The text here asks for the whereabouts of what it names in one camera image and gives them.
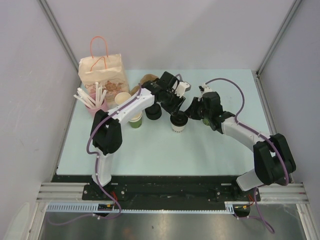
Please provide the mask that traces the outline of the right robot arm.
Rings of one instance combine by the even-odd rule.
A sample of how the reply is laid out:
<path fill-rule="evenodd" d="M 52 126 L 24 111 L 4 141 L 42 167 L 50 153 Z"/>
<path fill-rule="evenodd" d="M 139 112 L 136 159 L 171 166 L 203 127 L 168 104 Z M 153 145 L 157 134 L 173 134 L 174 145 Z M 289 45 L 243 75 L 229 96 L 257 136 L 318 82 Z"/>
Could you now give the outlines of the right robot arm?
<path fill-rule="evenodd" d="M 255 187 L 289 184 L 289 174 L 296 170 L 296 164 L 284 135 L 266 136 L 241 123 L 236 115 L 223 110 L 220 96 L 214 91 L 194 97 L 185 115 L 193 120 L 206 119 L 213 131 L 237 140 L 253 152 L 254 168 L 237 177 L 237 184 L 230 188 L 235 200 L 242 201 Z"/>

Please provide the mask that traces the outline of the white paper cup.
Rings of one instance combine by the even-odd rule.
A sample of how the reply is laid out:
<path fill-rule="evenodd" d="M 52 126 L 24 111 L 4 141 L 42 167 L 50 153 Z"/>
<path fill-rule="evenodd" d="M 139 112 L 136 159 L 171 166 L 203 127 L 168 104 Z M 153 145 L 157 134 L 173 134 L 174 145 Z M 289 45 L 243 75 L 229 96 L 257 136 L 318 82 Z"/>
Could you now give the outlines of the white paper cup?
<path fill-rule="evenodd" d="M 188 121 L 185 121 L 185 120 L 182 120 L 182 121 L 171 120 L 170 123 L 171 123 L 171 129 L 172 129 L 173 132 L 181 133 L 185 129 Z"/>

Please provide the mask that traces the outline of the black cup lid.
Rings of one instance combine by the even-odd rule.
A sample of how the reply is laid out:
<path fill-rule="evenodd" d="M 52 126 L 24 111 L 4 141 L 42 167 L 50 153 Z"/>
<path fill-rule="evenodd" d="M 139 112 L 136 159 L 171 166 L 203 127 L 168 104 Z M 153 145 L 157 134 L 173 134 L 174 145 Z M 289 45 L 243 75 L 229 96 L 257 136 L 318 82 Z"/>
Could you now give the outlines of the black cup lid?
<path fill-rule="evenodd" d="M 188 117 L 186 115 L 182 114 L 176 114 L 170 116 L 170 122 L 174 126 L 182 127 L 185 126 L 188 122 Z"/>

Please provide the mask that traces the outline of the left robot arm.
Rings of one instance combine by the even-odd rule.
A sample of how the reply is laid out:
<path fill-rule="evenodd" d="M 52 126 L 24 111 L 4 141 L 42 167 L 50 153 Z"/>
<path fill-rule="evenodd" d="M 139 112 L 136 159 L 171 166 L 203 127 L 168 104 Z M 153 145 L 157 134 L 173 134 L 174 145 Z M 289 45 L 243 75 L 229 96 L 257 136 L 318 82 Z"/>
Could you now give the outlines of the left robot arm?
<path fill-rule="evenodd" d="M 140 84 L 138 91 L 124 103 L 109 111 L 95 113 L 86 151 L 96 155 L 92 179 L 96 183 L 93 194 L 98 199 L 105 200 L 111 193 L 107 184 L 112 179 L 113 155 L 123 142 L 122 125 L 157 103 L 167 113 L 175 115 L 186 99 L 184 94 L 190 89 L 189 83 L 165 71 L 160 78 Z"/>

